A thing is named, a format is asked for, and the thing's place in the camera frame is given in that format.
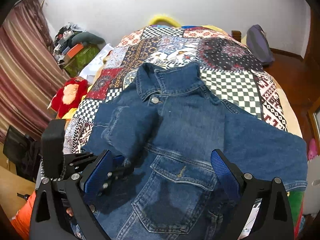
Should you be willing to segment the orange sleeve forearm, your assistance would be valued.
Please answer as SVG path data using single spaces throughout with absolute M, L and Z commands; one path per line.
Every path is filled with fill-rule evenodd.
M 36 192 L 34 191 L 24 206 L 18 210 L 16 215 L 10 220 L 12 226 L 24 240 L 29 240 L 30 220 L 35 198 Z

